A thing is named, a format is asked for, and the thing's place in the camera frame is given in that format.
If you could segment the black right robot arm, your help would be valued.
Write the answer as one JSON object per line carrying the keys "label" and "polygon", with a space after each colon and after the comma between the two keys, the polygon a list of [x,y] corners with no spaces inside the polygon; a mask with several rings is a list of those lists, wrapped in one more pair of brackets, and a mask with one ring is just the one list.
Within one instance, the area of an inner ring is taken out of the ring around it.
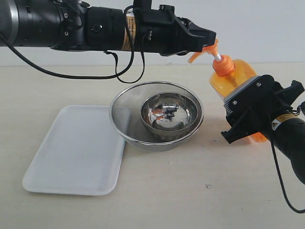
{"label": "black right robot arm", "polygon": [[232,143],[261,133],[290,160],[295,175],[304,183],[305,122],[293,114],[291,107],[304,90],[298,81],[287,88],[274,82],[271,86],[252,83],[235,89],[224,99],[231,129],[223,131],[223,137]]}

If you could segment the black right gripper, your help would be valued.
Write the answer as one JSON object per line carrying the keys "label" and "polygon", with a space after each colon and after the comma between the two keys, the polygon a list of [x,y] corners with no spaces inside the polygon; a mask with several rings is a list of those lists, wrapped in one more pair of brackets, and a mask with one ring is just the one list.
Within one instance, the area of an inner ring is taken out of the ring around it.
{"label": "black right gripper", "polygon": [[241,112],[226,112],[226,120],[231,128],[222,131],[221,135],[228,143],[248,136],[261,143],[261,133],[272,129],[271,117],[291,111],[291,104],[304,91],[303,85],[298,81],[292,81],[287,88],[275,81],[271,91]]}

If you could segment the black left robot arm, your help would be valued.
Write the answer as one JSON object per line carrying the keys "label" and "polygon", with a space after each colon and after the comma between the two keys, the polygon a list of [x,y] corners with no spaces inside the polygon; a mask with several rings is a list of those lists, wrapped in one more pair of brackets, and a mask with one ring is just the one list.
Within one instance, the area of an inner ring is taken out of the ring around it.
{"label": "black left robot arm", "polygon": [[82,0],[3,0],[0,32],[14,47],[58,51],[130,51],[161,56],[199,52],[216,33],[178,17],[174,6],[152,8],[135,0],[130,9],[94,7]]}

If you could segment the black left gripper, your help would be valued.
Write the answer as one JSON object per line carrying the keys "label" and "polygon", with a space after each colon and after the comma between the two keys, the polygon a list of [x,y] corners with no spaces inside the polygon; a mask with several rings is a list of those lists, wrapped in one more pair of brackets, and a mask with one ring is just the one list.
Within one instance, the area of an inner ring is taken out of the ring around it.
{"label": "black left gripper", "polygon": [[216,32],[199,27],[187,18],[177,17],[174,6],[133,6],[136,19],[136,52],[158,53],[161,56],[186,55],[204,45],[214,45]]}

